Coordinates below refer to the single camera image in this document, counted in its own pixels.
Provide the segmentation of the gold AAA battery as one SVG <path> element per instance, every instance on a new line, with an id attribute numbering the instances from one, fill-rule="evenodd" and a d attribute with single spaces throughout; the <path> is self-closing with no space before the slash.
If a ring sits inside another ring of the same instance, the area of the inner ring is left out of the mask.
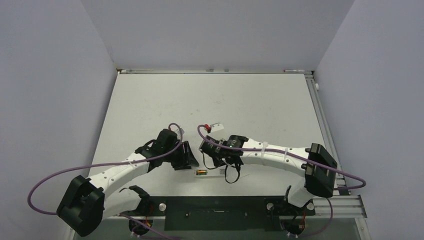
<path id="1" fill-rule="evenodd" d="M 196 171 L 196 175 L 197 176 L 204 176 L 204 175 L 207 175 L 207 171 L 206 170 L 197 170 Z"/>

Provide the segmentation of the white remote control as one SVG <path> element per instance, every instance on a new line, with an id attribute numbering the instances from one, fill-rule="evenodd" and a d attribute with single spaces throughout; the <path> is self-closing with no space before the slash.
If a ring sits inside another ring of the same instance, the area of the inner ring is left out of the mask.
<path id="1" fill-rule="evenodd" d="M 196 171 L 205 170 L 207 171 L 207 175 L 196 175 Z M 225 177 L 225 169 L 224 168 L 216 168 L 216 169 L 197 169 L 194 171 L 194 176 L 196 178 L 224 178 Z"/>

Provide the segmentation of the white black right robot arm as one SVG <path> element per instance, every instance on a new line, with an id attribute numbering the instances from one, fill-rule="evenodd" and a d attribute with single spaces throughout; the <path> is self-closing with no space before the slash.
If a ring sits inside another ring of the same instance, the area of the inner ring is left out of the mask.
<path id="1" fill-rule="evenodd" d="M 336 173 L 332 169 L 338 164 L 321 144 L 292 148 L 240 135 L 220 140 L 207 135 L 199 150 L 211 157 L 216 167 L 226 164 L 239 171 L 242 165 L 262 165 L 298 175 L 299 181 L 288 186 L 282 201 L 289 214 L 297 213 L 314 197 L 327 199 L 334 195 Z"/>

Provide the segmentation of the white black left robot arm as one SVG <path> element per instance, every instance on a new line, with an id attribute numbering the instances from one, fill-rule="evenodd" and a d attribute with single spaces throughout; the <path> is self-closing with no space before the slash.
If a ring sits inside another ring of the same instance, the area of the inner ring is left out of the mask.
<path id="1" fill-rule="evenodd" d="M 155 211 L 150 195 L 130 182 L 153 169 L 170 163 L 175 171 L 198 167 L 188 141 L 180 141 L 170 129 L 138 147 L 125 161 L 101 173 L 71 180 L 56 214 L 78 235 L 91 234 L 102 222 L 120 213 L 136 215 Z"/>

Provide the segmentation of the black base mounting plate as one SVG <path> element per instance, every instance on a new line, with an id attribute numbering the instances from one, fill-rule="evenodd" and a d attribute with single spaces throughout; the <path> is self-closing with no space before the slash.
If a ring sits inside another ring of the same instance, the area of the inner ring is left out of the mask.
<path id="1" fill-rule="evenodd" d="M 166 231 L 277 231 L 280 218 L 296 222 L 316 211 L 293 206 L 283 196 L 151 196 L 127 214 L 163 217 Z"/>

